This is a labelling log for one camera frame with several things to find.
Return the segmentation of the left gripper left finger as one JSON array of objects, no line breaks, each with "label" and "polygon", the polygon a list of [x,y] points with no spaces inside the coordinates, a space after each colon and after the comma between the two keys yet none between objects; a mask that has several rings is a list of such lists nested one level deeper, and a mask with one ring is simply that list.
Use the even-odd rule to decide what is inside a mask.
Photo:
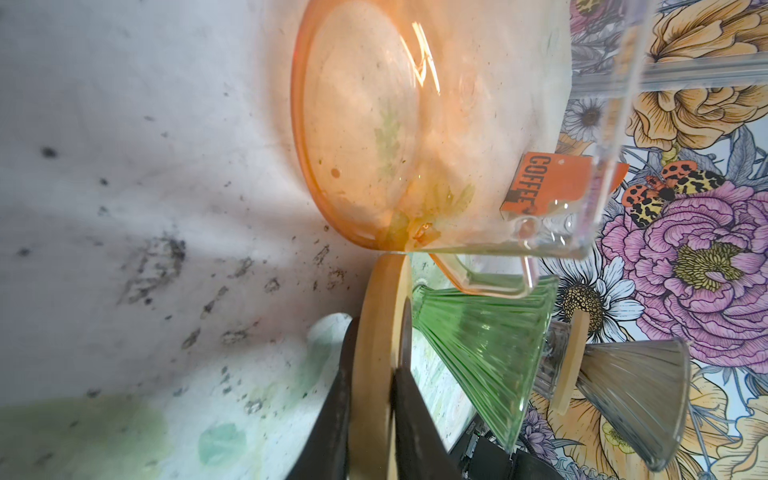
[{"label": "left gripper left finger", "polygon": [[339,367],[310,435],[287,479],[344,480],[348,477],[353,362],[359,319],[348,326]]}]

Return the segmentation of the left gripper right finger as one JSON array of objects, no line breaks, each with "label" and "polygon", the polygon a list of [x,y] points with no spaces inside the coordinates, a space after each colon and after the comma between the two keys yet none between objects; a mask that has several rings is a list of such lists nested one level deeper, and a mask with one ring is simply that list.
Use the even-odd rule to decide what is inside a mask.
[{"label": "left gripper right finger", "polygon": [[406,299],[392,393],[398,478],[461,479],[411,373],[411,347],[412,306],[411,300]]}]

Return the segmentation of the wooden ring holder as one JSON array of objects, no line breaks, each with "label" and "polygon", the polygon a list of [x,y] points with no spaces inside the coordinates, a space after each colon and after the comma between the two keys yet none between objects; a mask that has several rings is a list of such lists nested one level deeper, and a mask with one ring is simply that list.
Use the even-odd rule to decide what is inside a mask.
[{"label": "wooden ring holder", "polygon": [[569,322],[558,323],[558,339],[564,341],[564,349],[556,354],[557,375],[550,406],[557,415],[564,415],[576,388],[582,364],[587,337],[589,336],[590,315],[575,310]]},{"label": "wooden ring holder", "polygon": [[352,369],[348,436],[350,479],[396,479],[394,374],[401,366],[403,317],[411,299],[410,258],[385,254],[371,272]]}]

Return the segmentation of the wooden ring holder front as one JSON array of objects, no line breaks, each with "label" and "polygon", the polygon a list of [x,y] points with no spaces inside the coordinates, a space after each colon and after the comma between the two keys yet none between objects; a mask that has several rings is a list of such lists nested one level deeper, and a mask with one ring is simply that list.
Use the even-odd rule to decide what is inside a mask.
[{"label": "wooden ring holder front", "polygon": [[564,341],[564,349],[556,354],[557,375],[550,406],[557,415],[564,415],[576,388],[582,364],[587,337],[589,336],[590,315],[575,310],[569,322],[558,323],[558,339]]}]

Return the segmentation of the clear grey glass dripper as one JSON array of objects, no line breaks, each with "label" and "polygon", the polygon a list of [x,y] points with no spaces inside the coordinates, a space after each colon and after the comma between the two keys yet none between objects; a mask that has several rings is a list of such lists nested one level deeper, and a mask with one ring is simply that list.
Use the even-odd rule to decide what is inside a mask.
[{"label": "clear grey glass dripper", "polygon": [[674,459],[688,414],[691,357],[679,339],[588,344],[577,388],[652,472]]}]

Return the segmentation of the orange coffee filter pack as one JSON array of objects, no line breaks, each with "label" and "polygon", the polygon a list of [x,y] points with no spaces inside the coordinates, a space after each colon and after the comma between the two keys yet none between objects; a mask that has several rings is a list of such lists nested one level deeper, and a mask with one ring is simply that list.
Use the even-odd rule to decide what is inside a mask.
[{"label": "orange coffee filter pack", "polygon": [[589,156],[527,152],[518,164],[499,211],[505,220],[544,217],[583,200],[604,180]]}]

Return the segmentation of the orange glass carafe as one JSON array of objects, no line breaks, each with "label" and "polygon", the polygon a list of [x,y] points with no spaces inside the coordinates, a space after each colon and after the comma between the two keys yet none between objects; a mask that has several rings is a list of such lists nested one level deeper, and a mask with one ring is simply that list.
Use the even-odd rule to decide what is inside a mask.
[{"label": "orange glass carafe", "polygon": [[[599,1],[608,63],[580,74],[572,1],[311,1],[293,54],[292,131],[347,240],[426,253],[460,290],[520,298],[543,258],[580,260],[618,185],[653,1]],[[602,185],[544,217],[499,211],[527,152],[589,156]]]}]

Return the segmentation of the clear grey glass carafe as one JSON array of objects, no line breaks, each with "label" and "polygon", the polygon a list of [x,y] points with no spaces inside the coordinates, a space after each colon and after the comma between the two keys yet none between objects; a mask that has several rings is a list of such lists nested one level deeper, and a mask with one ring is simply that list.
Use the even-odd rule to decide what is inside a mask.
[{"label": "clear grey glass carafe", "polygon": [[552,321],[544,335],[533,390],[547,399],[554,396],[570,335],[571,324],[560,321]]}]

